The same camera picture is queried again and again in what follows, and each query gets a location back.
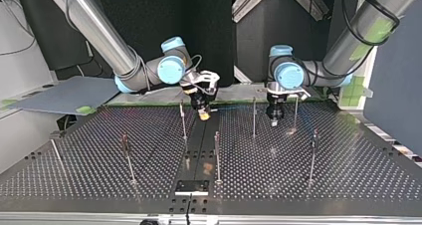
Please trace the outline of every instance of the black cable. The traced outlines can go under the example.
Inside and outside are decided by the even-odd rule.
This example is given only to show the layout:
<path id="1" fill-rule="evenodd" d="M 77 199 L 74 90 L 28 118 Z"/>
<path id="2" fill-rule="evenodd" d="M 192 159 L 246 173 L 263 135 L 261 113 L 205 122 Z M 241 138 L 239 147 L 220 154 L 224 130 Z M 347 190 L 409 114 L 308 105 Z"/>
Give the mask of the black cable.
<path id="1" fill-rule="evenodd" d="M 338 101 L 338 96 L 334 93 L 332 88 L 328 88 L 328 90 L 330 91 L 330 94 Z"/>
<path id="2" fill-rule="evenodd" d="M 317 65 L 317 62 L 316 62 L 316 61 L 314 61 L 314 65 L 315 65 L 315 67 L 316 67 L 316 75 L 317 75 L 317 73 L 318 73 L 318 71 L 319 71 L 319 67 L 318 67 L 318 65 Z M 311 84 L 311 86 L 314 86 L 314 85 L 316 84 L 317 79 L 318 79 L 318 77 L 314 77 L 314 81 L 313 81 L 313 83 Z"/>
<path id="3" fill-rule="evenodd" d="M 100 72 L 98 73 L 98 74 L 96 74 L 96 75 L 94 75 L 94 77 L 99 77 L 105 70 L 104 70 L 104 68 L 103 68 L 103 66 L 99 63 L 99 62 L 97 62 L 97 60 L 94 60 L 94 62 L 96 62 L 96 64 L 97 64 L 97 66 L 99 66 L 99 68 L 100 68 Z"/>
<path id="4" fill-rule="evenodd" d="M 386 16 L 387 18 L 394 21 L 394 25 L 391 28 L 391 32 L 394 31 L 394 29 L 396 29 L 398 27 L 398 25 L 400 24 L 400 20 L 393 13 L 391 13 L 388 9 L 386 9 L 384 6 L 382 6 L 378 1 L 376 1 L 376 0 L 365 0 L 365 1 L 367 3 L 369 3 L 370 5 L 372 5 L 375 9 L 377 9 L 384 16 Z M 345 25 L 346 25 L 348 31 L 354 36 L 354 38 L 356 38 L 362 44 L 365 44 L 367 46 L 380 46 L 380 45 L 383 45 L 384 43 L 386 43 L 388 41 L 389 37 L 386 37 L 381 42 L 369 42 L 369 41 L 365 40 L 363 37 L 361 37 L 358 33 L 354 32 L 354 30 L 351 27 L 350 21 L 348 19 L 348 14 L 347 14 L 346 6 L 345 6 L 345 0 L 341 0 L 341 11 L 342 11 L 343 19 L 344 19 L 344 22 L 345 22 Z"/>
<path id="5" fill-rule="evenodd" d="M 23 49 L 20 49 L 20 50 L 17 50 L 17 51 L 15 51 L 15 52 L 9 52 L 9 53 L 1 53 L 0 54 L 0 57 L 1 56 L 7 56 L 7 55 L 12 55 L 12 54 L 18 54 L 18 53 L 22 53 L 22 52 L 24 52 L 24 51 L 27 51 L 28 49 L 30 49 L 34 44 L 35 44 L 35 38 L 33 38 L 32 39 L 32 42 L 31 42 L 31 44 L 28 46 L 28 47 L 26 47 L 26 48 L 23 48 Z"/>
<path id="6" fill-rule="evenodd" d="M 391 13 L 387 8 L 385 8 L 384 6 L 382 6 L 378 1 L 376 0 L 365 0 L 368 4 L 370 4 L 372 7 L 374 7 L 375 9 L 377 9 L 380 13 L 382 13 L 384 16 L 386 16 L 387 18 L 391 19 L 394 22 L 393 27 L 391 28 L 391 32 L 393 32 L 399 25 L 400 25 L 400 20 L 393 14 Z M 317 73 L 313 73 L 311 72 L 311 74 L 313 74 L 316 77 L 322 78 L 322 79 L 327 79 L 327 80 L 338 80 L 338 79 L 342 79 L 345 78 L 353 73 L 355 73 L 360 67 L 363 66 L 363 63 L 366 61 L 366 59 L 368 58 L 369 54 L 372 52 L 373 47 L 375 46 L 380 46 L 383 45 L 385 42 L 387 42 L 387 40 L 389 39 L 389 37 L 386 37 L 384 40 L 382 40 L 381 42 L 369 42 L 367 40 L 365 40 L 363 37 L 361 37 L 358 33 L 354 32 L 354 30 L 351 27 L 350 21 L 348 19 L 348 15 L 347 15 L 347 11 L 346 11 L 346 7 L 345 7 L 345 0 L 341 0 L 341 11 L 342 11 L 342 15 L 346 24 L 346 27 L 348 29 L 348 31 L 353 35 L 353 37 L 355 39 L 357 39 L 359 42 L 361 42 L 364 45 L 367 46 L 372 46 L 372 48 L 370 48 L 370 50 L 366 53 L 365 57 L 361 60 L 361 62 L 359 63 L 359 65 L 357 67 L 355 67 L 351 72 L 347 73 L 347 74 L 342 74 L 342 75 L 338 75 L 335 73 L 330 72 L 324 62 L 321 62 L 321 65 L 323 67 L 323 69 L 330 75 L 332 75 L 333 77 L 324 77 L 324 76 L 319 76 Z"/>

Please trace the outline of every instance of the metal pegboard table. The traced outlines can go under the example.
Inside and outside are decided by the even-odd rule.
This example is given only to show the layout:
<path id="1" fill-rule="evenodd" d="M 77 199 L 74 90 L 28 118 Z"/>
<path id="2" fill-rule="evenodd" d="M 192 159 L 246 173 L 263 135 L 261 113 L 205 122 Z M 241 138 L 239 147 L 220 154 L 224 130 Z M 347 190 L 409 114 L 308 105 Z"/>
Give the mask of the metal pegboard table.
<path id="1" fill-rule="evenodd" d="M 422 217 L 422 170 L 352 115 L 331 103 L 300 104 L 290 133 L 294 105 L 277 127 L 265 107 L 258 104 L 255 139 L 252 105 L 220 106 L 207 122 L 185 109 L 187 144 L 176 107 L 108 108 L 59 142 L 66 173 L 46 146 L 2 174 L 0 211 Z M 320 148 L 310 186 L 315 128 Z M 125 131 L 137 188 L 119 147 Z M 216 131 L 222 185 L 214 183 Z M 179 179 L 209 180 L 210 194 L 175 197 Z"/>

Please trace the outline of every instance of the vertical metal pin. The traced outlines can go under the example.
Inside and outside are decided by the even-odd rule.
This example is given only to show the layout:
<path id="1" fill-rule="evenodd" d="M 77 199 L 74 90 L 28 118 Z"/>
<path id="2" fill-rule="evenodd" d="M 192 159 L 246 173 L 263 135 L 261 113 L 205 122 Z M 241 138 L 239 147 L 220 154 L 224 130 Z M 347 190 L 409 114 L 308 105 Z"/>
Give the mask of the vertical metal pin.
<path id="1" fill-rule="evenodd" d="M 127 164 L 130 170 L 131 176 L 131 183 L 136 184 L 136 178 L 134 177 L 133 166 L 130 160 L 130 147 L 129 147 L 129 139 L 127 133 L 124 133 L 121 137 L 121 149 L 123 151 L 123 156 L 127 159 Z"/>
<path id="2" fill-rule="evenodd" d="M 183 111 L 183 101 L 180 102 L 180 116 L 182 117 L 182 123 L 183 123 L 183 139 L 187 139 L 186 135 L 186 123 L 185 123 L 185 114 Z"/>
<path id="3" fill-rule="evenodd" d="M 221 180 L 221 174 L 220 174 L 220 133 L 218 131 L 215 132 L 214 144 L 215 144 L 214 153 L 217 159 L 217 181 L 215 182 L 217 184 L 222 184 L 223 180 Z"/>
<path id="4" fill-rule="evenodd" d="M 299 107 L 299 95 L 296 97 L 295 102 L 295 121 L 294 121 L 294 129 L 297 129 L 297 122 L 298 122 L 298 107 Z"/>
<path id="5" fill-rule="evenodd" d="M 54 139 L 53 139 L 53 138 L 51 138 L 51 139 L 50 139 L 50 142 L 51 142 L 51 143 L 52 143 L 52 145 L 53 145 L 53 149 L 54 149 L 54 152 L 55 152 L 55 153 L 56 153 L 56 155 L 57 155 L 57 158 L 59 158 L 59 160 L 60 160 L 60 161 L 62 161 L 62 157 L 60 156 L 59 150 L 57 149 L 56 142 L 54 141 Z"/>
<path id="6" fill-rule="evenodd" d="M 294 119 L 294 122 L 293 122 L 293 127 L 290 130 L 289 134 L 294 134 L 298 130 L 298 108 L 299 108 L 299 95 L 296 96 L 295 119 Z"/>
<path id="7" fill-rule="evenodd" d="M 317 129 L 314 129 L 313 140 L 311 142 L 311 146 L 313 148 L 313 160 L 311 162 L 309 188 L 311 188 L 311 186 L 314 183 L 314 180 L 313 180 L 313 178 L 314 178 L 314 167 L 315 167 L 315 162 L 316 162 L 316 155 L 317 155 L 318 145 L 319 145 L 319 135 L 317 133 Z"/>
<path id="8" fill-rule="evenodd" d="M 256 115 L 257 115 L 257 99 L 254 97 L 254 125 L 253 125 L 253 135 L 252 135 L 253 138 L 255 138 L 256 136 Z"/>

